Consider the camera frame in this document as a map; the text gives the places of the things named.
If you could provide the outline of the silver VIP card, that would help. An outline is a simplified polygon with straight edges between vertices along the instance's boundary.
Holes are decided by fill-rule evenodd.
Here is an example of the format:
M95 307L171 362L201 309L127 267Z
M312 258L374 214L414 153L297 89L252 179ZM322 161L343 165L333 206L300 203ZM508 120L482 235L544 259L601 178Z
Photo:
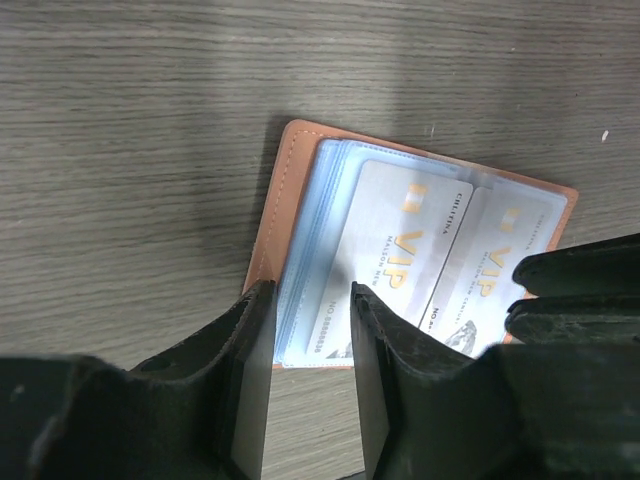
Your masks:
M473 192L458 179L364 163L308 345L313 360L349 356L353 282L420 324Z
M501 342L506 309L524 295L513 271L546 249L566 205L563 195L527 186L477 188L420 329L469 357Z

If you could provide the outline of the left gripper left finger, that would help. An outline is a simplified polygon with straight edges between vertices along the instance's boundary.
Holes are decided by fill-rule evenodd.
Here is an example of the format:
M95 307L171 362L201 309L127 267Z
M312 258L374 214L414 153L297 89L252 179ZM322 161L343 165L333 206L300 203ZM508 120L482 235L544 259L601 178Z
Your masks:
M276 286L130 370L87 355L1 359L5 479L257 479Z

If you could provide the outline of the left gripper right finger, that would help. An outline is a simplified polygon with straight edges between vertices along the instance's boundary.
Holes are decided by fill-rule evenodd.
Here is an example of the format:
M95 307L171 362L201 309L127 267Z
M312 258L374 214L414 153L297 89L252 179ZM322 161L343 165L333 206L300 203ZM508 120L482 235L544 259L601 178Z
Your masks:
M635 479L639 344L497 344L471 359L351 289L369 479Z

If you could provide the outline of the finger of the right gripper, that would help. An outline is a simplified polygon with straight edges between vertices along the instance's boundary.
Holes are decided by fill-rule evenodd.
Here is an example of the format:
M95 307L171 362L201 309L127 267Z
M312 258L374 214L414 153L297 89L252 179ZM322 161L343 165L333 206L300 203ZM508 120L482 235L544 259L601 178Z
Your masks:
M637 295L639 235L528 256L512 279L538 297Z
M525 344L639 344L637 296L541 297L515 302L505 328Z

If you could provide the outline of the tan leather card holder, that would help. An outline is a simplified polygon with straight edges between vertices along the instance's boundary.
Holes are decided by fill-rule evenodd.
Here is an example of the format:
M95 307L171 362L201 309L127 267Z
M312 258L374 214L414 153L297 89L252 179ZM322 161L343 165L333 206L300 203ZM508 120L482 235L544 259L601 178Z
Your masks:
M574 189L367 137L294 120L284 129L246 280L276 282L277 326L273 362L285 368L340 368L350 354L313 360L308 345L334 263L362 166L369 160L492 188L511 184L563 195L567 205L548 251L557 245L577 202Z

